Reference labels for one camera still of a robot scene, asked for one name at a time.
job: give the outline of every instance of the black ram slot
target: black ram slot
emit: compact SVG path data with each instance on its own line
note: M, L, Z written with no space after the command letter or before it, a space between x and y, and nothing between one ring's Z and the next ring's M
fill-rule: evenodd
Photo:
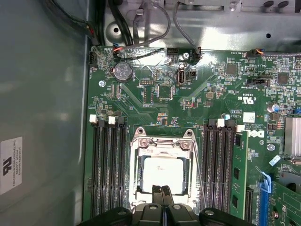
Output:
M100 191L100 175L99 170L99 142L101 129L94 127L94 142L93 142L93 167L92 167L92 211L91 217L99 215L99 191Z
M246 188L245 221L250 223L252 222L253 192L253 189Z
M234 135L233 127L204 126L201 174L206 203L225 212L229 212ZM201 198L200 206L204 207Z
M216 188L216 201L215 201L215 208L216 209L221 209L222 207L222 175L223 175L223 166L224 166L224 151L225 151L225 143L224 143L224 139L225 139L225 131L222 128L221 131L219 131L219 140L218 140L218 161L217 161L217 165L216 165L216 175L215 175L215 182L217 184L217 188Z
M115 178L116 178L116 158L117 158L117 133L118 128L111 128L111 144L110 144L110 188L109 188L109 210L115 208Z
M124 195L124 174L125 174L125 156L126 156L126 135L127 129L125 127L120 128L119 136L119 167L118 167L118 186L119 191L117 194L118 206L123 206Z
M109 128L103 128L101 138L101 150L99 150L101 155L101 167L100 167L100 174L101 174L101 196L100 196L100 213L104 213L107 211L107 171L108 171L108 148L109 148Z
M232 158L233 158L233 145L234 145L235 129L232 127L227 128L227 136L225 138L225 164L223 172L223 207L222 211L228 213L230 210L230 186L232 171Z

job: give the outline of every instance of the capacitor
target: capacitor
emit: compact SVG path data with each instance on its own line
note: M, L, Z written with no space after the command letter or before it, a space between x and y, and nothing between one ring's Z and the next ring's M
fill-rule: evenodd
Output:
M279 107L279 105L277 105L277 104L270 104L270 105L268 105L267 110L268 110L268 112L270 112L270 113L278 112L278 111L280 110L280 107Z
M133 77L133 70L126 62L120 62L114 67L114 77L119 82L128 82Z
M229 114L226 114L226 113L222 114L222 119L224 119L224 120L229 120L230 118L231 118L231 117L230 117Z
M179 70L183 70L185 68L184 64L179 64Z
M275 211L275 210L272 211L271 215L272 215L272 217L275 218L275 219L278 219L278 218L279 218L279 214L278 214L278 212Z

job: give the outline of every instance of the ul logo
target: ul logo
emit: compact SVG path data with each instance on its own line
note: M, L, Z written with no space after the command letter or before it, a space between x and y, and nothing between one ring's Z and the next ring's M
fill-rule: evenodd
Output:
M7 175L10 170L11 170L11 157L9 157L3 162L3 175L4 176Z

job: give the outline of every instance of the integrated circuit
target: integrated circuit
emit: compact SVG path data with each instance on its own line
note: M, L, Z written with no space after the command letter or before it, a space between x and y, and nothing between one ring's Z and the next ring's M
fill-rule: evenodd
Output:
M171 88L170 86L158 86L158 98L171 98Z
M227 66L226 66L226 74L227 75L236 75L237 74L237 65L235 65L235 64L227 64Z
M213 92L208 92L207 93L207 98L208 99L213 99L214 98L214 93Z
M288 73L278 73L277 84L287 84L288 83Z
M232 204L237 209L238 198L235 195L232 196Z
M152 105L154 102L153 89L151 87L145 87L143 89L143 103L145 105Z
M239 180L239 169L238 168L234 168L234 177Z

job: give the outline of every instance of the cable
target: cable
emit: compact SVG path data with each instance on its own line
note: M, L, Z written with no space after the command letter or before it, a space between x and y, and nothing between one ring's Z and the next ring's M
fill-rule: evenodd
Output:
M182 27L180 26L180 24L177 20L177 12L178 12L178 9L179 9L179 5L180 5L180 2L177 2L176 5L174 6L174 11L173 11L174 24L175 24L176 28L179 30L179 32L184 36L184 38L186 38L186 40L190 43L190 45L193 46L196 53L199 54L199 49L197 48L196 44L191 39L191 37L182 29Z
M263 55L267 57L299 57L301 56L301 52L299 53L264 52Z
M109 0L109 6L113 17L115 18L116 24L120 29L122 39L126 46L133 45L133 38L128 28L127 22L119 11L118 7L114 4L114 0Z
M145 9L147 6L146 2L142 2L139 9ZM133 20L133 38L134 38L134 44L139 44L139 33L138 33L138 19L140 18L140 15L135 15L135 18Z
M79 19L71 14L67 13L64 8L56 0L44 0L43 1L49 11L59 17L62 21L68 24L71 28L77 30L78 32L85 34L89 37L92 45L99 45L98 38L96 36L95 30L92 23L83 19Z
M100 45L105 46L104 38L104 15L107 6L106 0L96 0L96 33L99 39Z
M151 44L151 43L153 43L155 41L158 41L158 40L164 38L165 36L167 36L167 34L168 34L169 30L170 30L170 25L171 25L170 17L168 15L168 13L166 12L166 10L163 9L158 3L152 2L152 5L154 7L156 7L156 8L158 8L159 10L161 10L164 13L164 15L165 15L165 17L167 19L167 23L168 23L166 31L162 35L160 35L160 36L158 36L156 38L153 38L151 40L148 40L148 41L145 41L145 42L142 42L142 43L139 43L139 44L135 44L135 45L132 45L132 46L125 46L125 47L116 48L116 49L113 50L114 52L118 51L118 50L121 50L121 49L128 49L128 48L136 48L136 47L140 47L140 46L146 46L146 45L149 45L149 44Z

